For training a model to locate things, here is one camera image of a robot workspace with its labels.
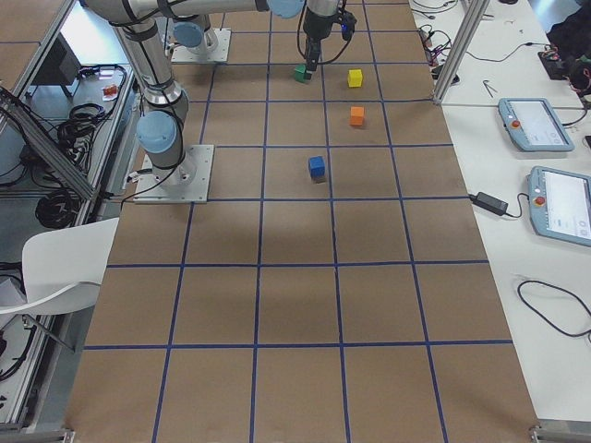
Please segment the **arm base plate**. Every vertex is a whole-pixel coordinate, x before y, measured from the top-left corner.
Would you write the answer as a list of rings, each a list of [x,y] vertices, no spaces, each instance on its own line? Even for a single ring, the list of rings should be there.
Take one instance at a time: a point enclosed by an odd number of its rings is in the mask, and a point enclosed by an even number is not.
[[[225,64],[228,60],[231,40],[228,28],[203,30],[193,23],[177,23],[174,38],[171,46],[174,64]]]
[[[138,204],[206,203],[211,182],[213,145],[190,145],[184,161],[163,184],[168,172],[142,174],[137,182],[133,202]]]

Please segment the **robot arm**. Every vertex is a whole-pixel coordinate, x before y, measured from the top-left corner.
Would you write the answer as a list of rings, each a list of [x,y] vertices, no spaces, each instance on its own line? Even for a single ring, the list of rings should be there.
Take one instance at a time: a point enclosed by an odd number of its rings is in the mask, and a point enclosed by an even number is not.
[[[143,97],[144,114],[136,136],[151,161],[154,180],[165,186],[189,183],[196,166],[183,140],[188,97],[175,81],[154,19],[132,23],[110,22],[136,74]]]
[[[332,27],[340,26],[345,44],[356,28],[356,19],[346,11],[345,1],[89,1],[87,5],[112,26],[131,30],[134,35],[157,15],[192,19],[217,13],[270,11],[285,19],[300,16],[298,28],[306,33],[306,45],[297,50],[305,60],[306,79],[318,66],[334,61],[321,55],[321,43],[330,36]]]

